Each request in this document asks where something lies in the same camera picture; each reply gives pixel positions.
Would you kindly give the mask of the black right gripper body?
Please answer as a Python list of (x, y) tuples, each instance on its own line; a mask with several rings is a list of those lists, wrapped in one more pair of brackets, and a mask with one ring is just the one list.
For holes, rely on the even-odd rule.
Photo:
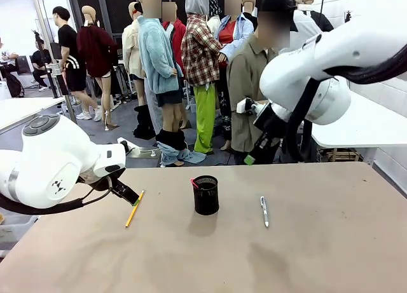
[(253, 107), (253, 125), (261, 131), (254, 147), (272, 147), (285, 136), (287, 123), (272, 109), (272, 103), (256, 104)]

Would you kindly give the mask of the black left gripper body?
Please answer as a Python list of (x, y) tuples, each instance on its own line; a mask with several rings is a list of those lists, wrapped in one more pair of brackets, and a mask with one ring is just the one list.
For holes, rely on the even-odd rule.
[(124, 173), (125, 168), (108, 173), (104, 177), (97, 177), (91, 170), (83, 172), (78, 177), (78, 182), (87, 184), (96, 191), (105, 191), (112, 187), (113, 191), (124, 191), (126, 186), (119, 178)]

